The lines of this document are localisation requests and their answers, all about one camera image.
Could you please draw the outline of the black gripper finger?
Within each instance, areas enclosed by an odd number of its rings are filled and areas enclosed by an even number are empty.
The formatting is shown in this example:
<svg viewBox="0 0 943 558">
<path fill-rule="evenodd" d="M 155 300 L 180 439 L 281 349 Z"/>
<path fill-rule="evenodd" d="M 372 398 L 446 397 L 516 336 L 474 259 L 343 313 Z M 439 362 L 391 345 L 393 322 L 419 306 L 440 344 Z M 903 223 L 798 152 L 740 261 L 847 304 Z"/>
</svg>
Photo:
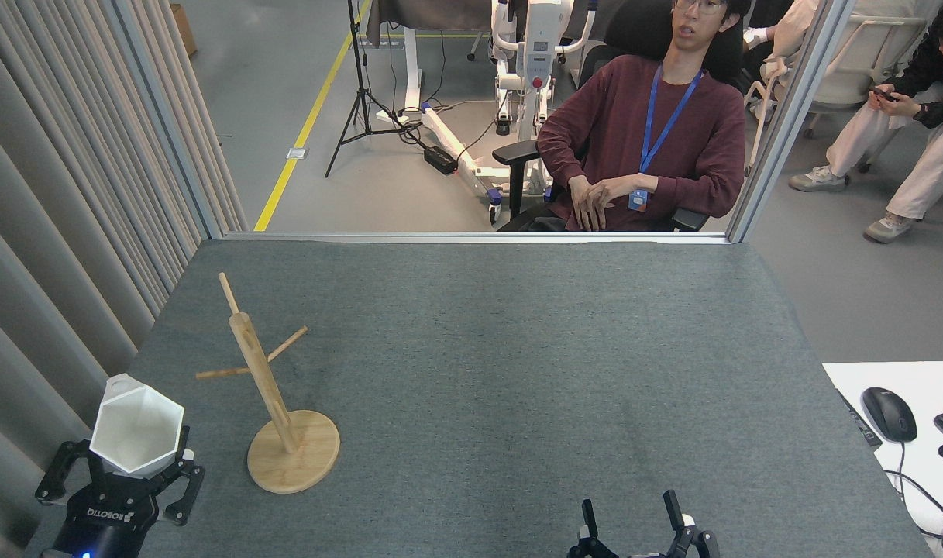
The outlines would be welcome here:
<svg viewBox="0 0 943 558">
<path fill-rule="evenodd" d="M 92 490 L 99 494 L 104 488 L 104 466 L 102 459 L 90 449 L 90 440 L 79 442 L 66 441 L 54 453 L 50 465 L 45 470 L 45 476 L 36 488 L 35 498 L 39 504 L 48 505 L 65 495 L 65 480 L 70 474 L 72 466 L 79 459 L 86 459 L 90 481 L 97 485 Z"/>
<path fill-rule="evenodd" d="M 173 463 L 152 477 L 150 480 L 152 497 L 157 498 L 180 479 L 185 480 L 183 494 L 176 501 L 163 508 L 157 505 L 157 508 L 159 520 L 167 520 L 177 526 L 184 526 L 188 523 L 201 490 L 202 481 L 205 479 L 205 468 L 195 462 L 194 451 L 191 449 L 183 449 L 174 457 Z"/>
<path fill-rule="evenodd" d="M 698 529 L 694 518 L 681 511 L 674 490 L 663 492 L 663 501 L 674 531 L 672 544 L 663 557 L 687 557 L 690 548 L 697 551 L 698 557 L 721 556 L 716 535 L 712 531 Z"/>
<path fill-rule="evenodd" d="M 618 557 L 598 538 L 597 522 L 591 499 L 584 499 L 581 508 L 583 523 L 578 534 L 578 543 L 567 551 L 567 557 Z"/>
</svg>

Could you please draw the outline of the seated person's left hand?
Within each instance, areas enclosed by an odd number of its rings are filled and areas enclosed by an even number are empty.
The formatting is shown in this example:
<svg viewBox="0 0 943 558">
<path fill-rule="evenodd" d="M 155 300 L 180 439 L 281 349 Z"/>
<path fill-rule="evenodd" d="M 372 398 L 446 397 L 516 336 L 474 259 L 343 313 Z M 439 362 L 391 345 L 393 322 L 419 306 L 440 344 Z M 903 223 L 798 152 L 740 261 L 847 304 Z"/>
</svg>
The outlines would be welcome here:
<svg viewBox="0 0 943 558">
<path fill-rule="evenodd" d="M 897 99 L 897 102 L 888 103 L 888 105 L 879 105 L 879 109 L 886 113 L 890 117 L 910 117 L 914 118 L 922 110 L 922 105 L 914 101 L 913 98 L 910 98 L 908 95 L 894 91 L 893 96 Z"/>
</svg>

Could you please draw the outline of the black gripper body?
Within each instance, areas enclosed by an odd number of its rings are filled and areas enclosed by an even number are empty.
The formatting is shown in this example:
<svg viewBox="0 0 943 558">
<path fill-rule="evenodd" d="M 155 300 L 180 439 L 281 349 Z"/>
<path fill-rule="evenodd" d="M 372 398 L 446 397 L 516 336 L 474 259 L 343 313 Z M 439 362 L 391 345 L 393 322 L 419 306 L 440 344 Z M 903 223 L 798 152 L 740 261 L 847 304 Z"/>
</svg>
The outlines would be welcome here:
<svg viewBox="0 0 943 558">
<path fill-rule="evenodd" d="M 67 557 L 137 557 L 158 519 L 159 477 L 139 479 L 89 470 L 90 481 L 67 499 L 52 554 Z"/>
</svg>

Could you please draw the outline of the person's left hand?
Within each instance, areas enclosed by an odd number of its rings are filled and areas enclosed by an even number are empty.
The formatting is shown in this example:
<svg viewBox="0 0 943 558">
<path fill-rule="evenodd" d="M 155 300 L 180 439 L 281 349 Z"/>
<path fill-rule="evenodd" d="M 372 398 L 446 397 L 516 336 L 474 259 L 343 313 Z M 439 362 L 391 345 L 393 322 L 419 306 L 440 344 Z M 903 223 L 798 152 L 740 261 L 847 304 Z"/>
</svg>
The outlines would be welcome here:
<svg viewBox="0 0 943 558">
<path fill-rule="evenodd" d="M 587 197 L 591 229 L 601 232 L 607 228 L 606 211 L 613 206 L 613 200 L 621 195 L 629 195 L 635 188 L 633 174 L 605 179 L 595 184 Z"/>
</svg>

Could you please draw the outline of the person's right hand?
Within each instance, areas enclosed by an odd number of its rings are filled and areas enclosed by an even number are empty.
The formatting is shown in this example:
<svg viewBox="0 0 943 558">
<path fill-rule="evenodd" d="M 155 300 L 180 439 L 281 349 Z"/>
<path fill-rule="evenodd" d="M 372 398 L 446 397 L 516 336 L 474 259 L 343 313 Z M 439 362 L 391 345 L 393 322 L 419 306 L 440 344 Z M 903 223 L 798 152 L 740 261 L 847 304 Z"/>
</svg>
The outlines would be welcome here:
<svg viewBox="0 0 943 558">
<path fill-rule="evenodd" d="M 575 222 L 584 232 L 598 232 L 600 222 L 597 209 L 593 205 L 597 188 L 587 180 L 584 174 L 578 174 L 568 180 Z"/>
</svg>

